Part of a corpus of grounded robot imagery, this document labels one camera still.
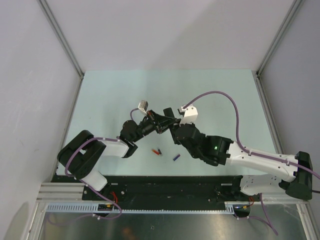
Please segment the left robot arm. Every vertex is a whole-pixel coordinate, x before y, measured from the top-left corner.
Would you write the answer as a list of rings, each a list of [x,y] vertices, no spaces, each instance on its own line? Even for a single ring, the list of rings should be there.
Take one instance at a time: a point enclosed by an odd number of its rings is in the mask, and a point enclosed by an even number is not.
[[[123,123],[117,138],[94,136],[88,130],[82,130],[65,147],[60,150],[57,160],[64,166],[65,175],[73,177],[93,188],[93,194],[100,200],[110,196],[111,188],[106,177],[97,169],[96,164],[102,156],[129,158],[137,150],[136,142],[152,132],[162,134],[180,123],[171,108],[160,115],[149,110],[140,123],[133,119]]]

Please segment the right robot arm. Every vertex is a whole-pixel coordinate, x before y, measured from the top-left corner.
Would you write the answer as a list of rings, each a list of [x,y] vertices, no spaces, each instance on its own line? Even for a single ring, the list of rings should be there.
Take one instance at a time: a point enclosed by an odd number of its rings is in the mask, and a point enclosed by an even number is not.
[[[194,124],[174,127],[172,138],[175,144],[186,148],[192,158],[208,165],[240,166],[263,172],[258,177],[235,178],[237,184],[230,188],[230,194],[237,201],[247,196],[276,192],[285,192],[292,198],[305,201],[312,199],[312,162],[306,152],[277,155],[240,147],[230,138],[205,135]]]

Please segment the black remote control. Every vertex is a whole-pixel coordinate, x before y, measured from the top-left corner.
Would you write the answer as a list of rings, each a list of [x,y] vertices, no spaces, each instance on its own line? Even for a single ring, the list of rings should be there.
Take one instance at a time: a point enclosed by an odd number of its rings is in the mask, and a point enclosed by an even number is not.
[[[164,116],[168,118],[168,121],[167,121],[168,129],[170,130],[171,135],[174,136],[176,130],[180,126],[181,119],[175,117],[171,107],[165,108],[163,110],[163,113],[164,113]]]

